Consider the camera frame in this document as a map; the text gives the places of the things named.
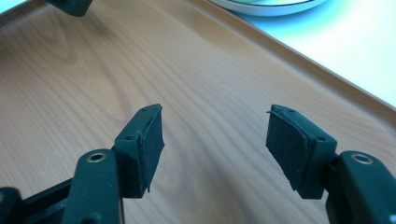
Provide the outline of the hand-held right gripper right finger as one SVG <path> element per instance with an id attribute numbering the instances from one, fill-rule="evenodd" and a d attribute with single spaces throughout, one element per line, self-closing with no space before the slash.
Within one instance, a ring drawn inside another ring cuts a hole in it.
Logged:
<path id="1" fill-rule="evenodd" d="M 337 141 L 298 111 L 272 105 L 266 147 L 301 198 L 328 193 L 330 224 L 396 224 L 396 177 L 379 159 L 335 152 Z"/>

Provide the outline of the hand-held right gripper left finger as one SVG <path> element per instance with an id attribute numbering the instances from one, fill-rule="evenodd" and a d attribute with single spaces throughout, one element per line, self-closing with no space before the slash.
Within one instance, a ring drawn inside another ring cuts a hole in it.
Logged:
<path id="1" fill-rule="evenodd" d="M 124 199 L 149 191 L 164 148 L 162 106 L 139 109 L 110 149 L 78 159 L 62 224 L 124 224 Z"/>

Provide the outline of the wooden tray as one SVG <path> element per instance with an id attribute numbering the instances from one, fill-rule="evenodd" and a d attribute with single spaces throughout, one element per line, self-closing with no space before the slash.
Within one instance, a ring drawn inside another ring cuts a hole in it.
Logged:
<path id="1" fill-rule="evenodd" d="M 0 16 L 0 187 L 70 178 L 152 104 L 165 147 L 127 224 L 327 224 L 266 148 L 272 105 L 396 175 L 396 110 L 206 0 L 94 0 L 81 18 L 32 0 Z"/>

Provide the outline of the white plate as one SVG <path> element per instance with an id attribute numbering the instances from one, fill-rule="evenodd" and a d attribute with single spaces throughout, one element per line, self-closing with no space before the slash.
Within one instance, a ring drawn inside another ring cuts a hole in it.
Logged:
<path id="1" fill-rule="evenodd" d="M 327 0 L 209 0 L 217 6 L 249 16 L 290 15 L 317 7 Z"/>

